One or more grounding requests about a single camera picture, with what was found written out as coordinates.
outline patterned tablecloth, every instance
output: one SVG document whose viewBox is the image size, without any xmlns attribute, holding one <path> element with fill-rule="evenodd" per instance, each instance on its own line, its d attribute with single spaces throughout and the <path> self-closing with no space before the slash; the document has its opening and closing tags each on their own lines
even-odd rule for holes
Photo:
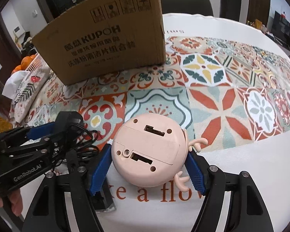
<svg viewBox="0 0 290 232">
<path fill-rule="evenodd" d="M 100 132 L 98 147 L 141 113 L 168 116 L 204 137 L 202 151 L 231 148 L 290 130 L 290 63 L 255 46 L 216 38 L 169 37 L 162 66 L 113 72 L 71 86 L 55 74 L 23 125 L 78 111 Z"/>
</svg>

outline orange fruit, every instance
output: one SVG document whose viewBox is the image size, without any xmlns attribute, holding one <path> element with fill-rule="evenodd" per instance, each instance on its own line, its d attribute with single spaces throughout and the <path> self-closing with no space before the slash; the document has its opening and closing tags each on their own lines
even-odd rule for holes
<svg viewBox="0 0 290 232">
<path fill-rule="evenodd" d="M 22 67 L 20 65 L 16 66 L 15 69 L 12 71 L 11 75 L 15 73 L 16 71 L 22 70 Z"/>
<path fill-rule="evenodd" d="M 33 61 L 33 59 L 29 56 L 25 56 L 22 59 L 22 62 L 20 63 L 20 66 L 22 67 L 22 70 L 27 69 L 27 67 L 29 66 L 29 64 Z"/>
</svg>

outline white tablecloth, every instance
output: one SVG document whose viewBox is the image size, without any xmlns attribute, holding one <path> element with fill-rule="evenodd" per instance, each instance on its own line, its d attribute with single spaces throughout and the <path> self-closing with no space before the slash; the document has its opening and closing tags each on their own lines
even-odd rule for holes
<svg viewBox="0 0 290 232">
<path fill-rule="evenodd" d="M 163 16 L 165 37 L 202 36 L 234 40 L 287 55 L 268 37 L 247 25 L 227 19 L 200 15 L 167 14 Z M 270 214 L 274 231 L 281 232 L 290 221 L 290 131 L 237 148 L 202 153 L 209 164 L 225 172 L 248 171 L 256 183 Z M 170 183 L 146 190 L 127 183 L 111 166 L 107 177 L 112 183 L 116 211 L 99 213 L 104 231 L 178 232 L 190 231 L 204 198 L 196 191 L 180 195 Z M 21 189 L 25 216 L 43 176 Z M 230 194 L 225 194 L 217 232 L 224 230 Z M 71 230 L 78 231 L 71 200 L 67 195 Z"/>
</svg>

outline black chair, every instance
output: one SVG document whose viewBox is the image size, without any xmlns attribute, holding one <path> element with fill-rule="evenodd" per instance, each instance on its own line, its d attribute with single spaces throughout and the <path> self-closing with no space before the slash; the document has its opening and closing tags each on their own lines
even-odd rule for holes
<svg viewBox="0 0 290 232">
<path fill-rule="evenodd" d="M 185 13 L 214 16 L 209 0 L 161 0 L 162 13 Z"/>
</svg>

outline blue textured pad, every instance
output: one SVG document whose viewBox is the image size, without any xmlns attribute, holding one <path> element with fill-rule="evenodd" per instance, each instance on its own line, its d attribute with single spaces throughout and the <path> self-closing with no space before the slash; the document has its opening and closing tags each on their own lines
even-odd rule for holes
<svg viewBox="0 0 290 232">
<path fill-rule="evenodd" d="M 185 167 L 188 171 L 188 174 L 190 176 L 190 179 L 192 181 L 195 190 L 200 191 L 201 194 L 205 194 L 206 188 L 204 186 L 204 177 L 197 163 L 193 159 L 191 152 L 188 152 L 185 161 Z"/>
<path fill-rule="evenodd" d="M 89 189 L 92 195 L 95 195 L 96 192 L 99 192 L 101 190 L 106 174 L 112 163 L 112 154 L 111 154 L 112 146 L 111 145 L 107 147 L 104 146 L 103 150 L 104 149 L 107 149 L 107 151 L 105 152 L 104 156 L 101 158 L 95 172 L 92 174 L 91 186 Z"/>
<path fill-rule="evenodd" d="M 55 122 L 50 122 L 44 125 L 40 125 L 37 127 L 32 127 L 30 131 L 27 133 L 27 138 L 36 140 L 38 138 L 42 138 L 44 136 L 50 135 L 53 133 Z"/>
</svg>

